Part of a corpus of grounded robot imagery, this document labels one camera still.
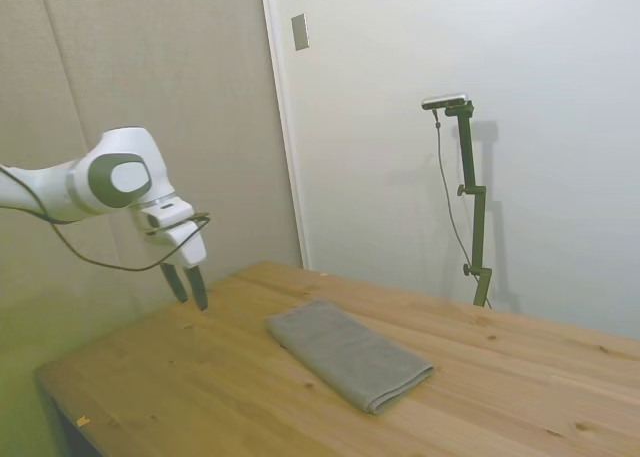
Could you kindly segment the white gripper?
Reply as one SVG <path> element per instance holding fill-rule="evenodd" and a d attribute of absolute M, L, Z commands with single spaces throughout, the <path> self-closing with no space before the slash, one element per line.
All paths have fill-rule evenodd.
<path fill-rule="evenodd" d="M 204 311 L 209 306 L 208 294 L 198 265 L 207 253 L 195 217 L 193 207 L 176 195 L 133 207 L 134 223 L 142 232 L 144 249 L 149 256 L 157 261 L 170 254 L 159 268 L 174 297 L 180 303 L 188 300 L 176 265 L 186 269 L 195 304 Z"/>

